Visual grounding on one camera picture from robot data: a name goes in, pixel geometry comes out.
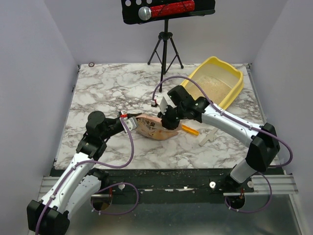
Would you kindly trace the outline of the white bag sealing clip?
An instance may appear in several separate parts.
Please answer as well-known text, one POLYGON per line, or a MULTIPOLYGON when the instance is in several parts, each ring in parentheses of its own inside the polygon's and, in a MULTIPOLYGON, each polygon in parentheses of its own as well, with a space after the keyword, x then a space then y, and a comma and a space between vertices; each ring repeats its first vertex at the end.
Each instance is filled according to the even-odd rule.
POLYGON ((216 132, 218 131, 218 128, 213 128, 207 135, 205 138, 203 138, 200 142, 199 142, 199 146, 204 146, 208 141, 213 141, 216 138, 216 132))

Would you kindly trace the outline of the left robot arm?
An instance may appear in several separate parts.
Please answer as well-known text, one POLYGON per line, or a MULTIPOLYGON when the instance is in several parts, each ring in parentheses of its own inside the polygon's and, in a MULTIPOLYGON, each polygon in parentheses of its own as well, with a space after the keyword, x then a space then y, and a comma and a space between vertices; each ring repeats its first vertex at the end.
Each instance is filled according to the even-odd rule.
POLYGON ((103 112, 89 114, 86 132, 76 153, 59 180, 39 200, 32 200, 27 208, 29 230, 37 235, 64 235, 70 219, 94 193, 104 193, 107 179, 94 176, 89 171, 103 155, 107 140, 120 133, 130 133, 137 128, 137 120, 128 114, 107 118, 103 112))

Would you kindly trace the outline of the yellow litter scoop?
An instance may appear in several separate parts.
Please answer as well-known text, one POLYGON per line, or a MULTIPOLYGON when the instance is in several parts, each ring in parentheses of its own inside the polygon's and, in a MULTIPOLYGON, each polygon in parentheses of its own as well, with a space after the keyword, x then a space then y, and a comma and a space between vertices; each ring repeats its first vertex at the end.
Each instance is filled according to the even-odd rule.
POLYGON ((192 128, 186 126, 186 125, 182 125, 181 129, 182 129, 182 131, 184 131, 184 132, 186 132, 186 133, 188 133, 190 135, 198 136, 200 134, 199 131, 197 131, 195 129, 192 129, 192 128))

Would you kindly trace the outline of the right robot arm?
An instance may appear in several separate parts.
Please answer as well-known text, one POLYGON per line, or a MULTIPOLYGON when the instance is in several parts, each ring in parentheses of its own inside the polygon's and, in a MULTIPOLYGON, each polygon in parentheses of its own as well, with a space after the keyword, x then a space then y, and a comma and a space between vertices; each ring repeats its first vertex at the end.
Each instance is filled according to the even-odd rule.
POLYGON ((273 125, 260 126, 245 121, 209 103, 204 96, 194 99, 181 85, 155 98, 155 104, 160 109, 158 117, 165 129, 176 129, 183 119, 195 120, 217 127, 248 147, 246 158, 235 165, 225 179, 225 187, 231 192, 240 189, 254 173, 265 172, 280 150, 273 125))

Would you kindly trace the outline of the pink cat litter bag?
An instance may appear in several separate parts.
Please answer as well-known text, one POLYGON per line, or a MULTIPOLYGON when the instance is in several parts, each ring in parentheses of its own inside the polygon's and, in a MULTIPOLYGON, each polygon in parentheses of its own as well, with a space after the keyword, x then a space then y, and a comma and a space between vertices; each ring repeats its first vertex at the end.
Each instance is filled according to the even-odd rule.
POLYGON ((162 141, 176 136, 182 128, 179 123, 178 127, 174 130, 166 129, 162 126, 161 118, 150 116, 148 114, 140 114, 136 117, 138 127, 136 131, 148 138, 162 141))

